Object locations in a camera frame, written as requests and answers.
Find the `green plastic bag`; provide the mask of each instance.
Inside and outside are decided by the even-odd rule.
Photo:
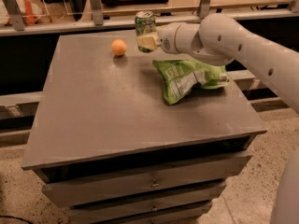
[[[177,103],[198,84],[202,89],[217,89],[230,83],[225,66],[214,66],[197,60],[153,61],[164,81],[164,99]]]

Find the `green can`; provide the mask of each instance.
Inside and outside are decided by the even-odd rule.
[[[156,32],[156,21],[152,11],[139,11],[135,15],[135,30],[136,35],[144,35]],[[140,51],[148,53],[152,52],[151,49],[138,47]]]

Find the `speckled floor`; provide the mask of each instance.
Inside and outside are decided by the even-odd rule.
[[[299,115],[279,99],[253,104],[268,132],[249,147],[253,158],[239,176],[227,179],[227,188],[208,214],[171,224],[269,223],[278,183],[291,154],[299,147]],[[69,223],[68,210],[58,209],[41,194],[42,182],[21,169],[24,145],[0,141],[0,215],[31,223]],[[26,223],[0,218],[1,224]]]

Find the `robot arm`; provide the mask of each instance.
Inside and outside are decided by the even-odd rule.
[[[223,14],[212,14],[201,24],[175,22],[158,30],[167,53],[186,53],[212,65],[233,59],[299,113],[299,53],[251,33]]]

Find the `cable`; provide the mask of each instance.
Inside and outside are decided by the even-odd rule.
[[[29,220],[25,220],[21,217],[13,217],[13,216],[4,216],[4,215],[0,215],[0,218],[10,218],[10,219],[17,219],[17,220],[20,220],[20,221],[24,221],[28,224],[34,224],[33,222],[29,221]]]

